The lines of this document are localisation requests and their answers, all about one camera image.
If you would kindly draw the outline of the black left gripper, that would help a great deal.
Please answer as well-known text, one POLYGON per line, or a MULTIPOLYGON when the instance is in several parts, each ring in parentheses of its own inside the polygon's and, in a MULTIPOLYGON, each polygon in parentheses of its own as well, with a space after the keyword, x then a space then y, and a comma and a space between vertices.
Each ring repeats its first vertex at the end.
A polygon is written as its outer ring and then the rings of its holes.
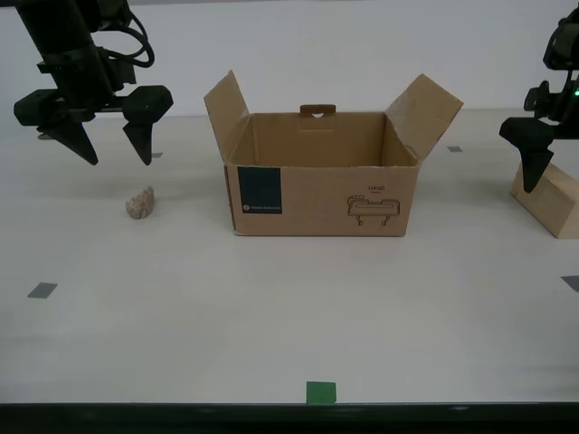
MULTIPOLYGON (((82 125, 97 113, 117 111, 116 92, 131 82, 131 65, 113 59, 109 52, 89 42, 58 51, 40 50, 40 72, 52 76, 58 90, 35 90, 14 104, 22 126, 36 127, 91 165, 99 162, 82 125)), ((165 86, 139 86, 123 99, 127 121, 123 131, 145 165, 152 162, 152 129, 173 106, 165 86)))

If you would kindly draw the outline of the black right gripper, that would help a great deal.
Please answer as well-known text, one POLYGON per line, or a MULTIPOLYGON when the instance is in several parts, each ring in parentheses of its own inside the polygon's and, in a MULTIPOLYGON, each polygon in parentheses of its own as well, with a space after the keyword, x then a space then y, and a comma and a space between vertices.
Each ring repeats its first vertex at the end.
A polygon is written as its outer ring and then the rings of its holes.
POLYGON ((523 188, 531 193, 548 167, 554 153, 548 149, 554 138, 578 138, 578 78, 574 70, 567 72, 565 84, 559 92, 550 91, 543 80, 531 88, 524 101, 524 110, 534 118, 507 118, 499 135, 514 146, 521 156, 523 188), (550 126, 542 122, 548 118, 550 126))

